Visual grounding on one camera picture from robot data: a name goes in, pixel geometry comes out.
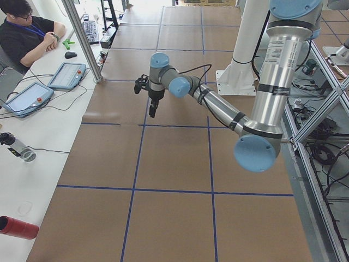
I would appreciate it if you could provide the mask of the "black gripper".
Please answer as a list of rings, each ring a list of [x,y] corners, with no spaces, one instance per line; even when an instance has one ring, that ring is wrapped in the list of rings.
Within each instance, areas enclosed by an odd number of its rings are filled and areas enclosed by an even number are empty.
[[[148,91],[148,96],[151,99],[151,106],[149,107],[149,116],[154,118],[156,111],[157,111],[157,106],[159,104],[159,101],[163,99],[165,94],[165,90],[160,90],[160,91],[155,91],[153,89],[150,89]]]

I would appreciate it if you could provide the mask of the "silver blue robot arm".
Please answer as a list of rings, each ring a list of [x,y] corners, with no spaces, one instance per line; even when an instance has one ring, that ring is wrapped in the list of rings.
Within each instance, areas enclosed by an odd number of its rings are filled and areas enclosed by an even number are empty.
[[[233,153],[242,168],[270,169],[280,152],[281,117],[300,51],[318,36],[322,7],[321,1],[247,1],[231,61],[216,72],[216,89],[154,53],[146,81],[150,116],[165,92],[189,95],[238,134]]]

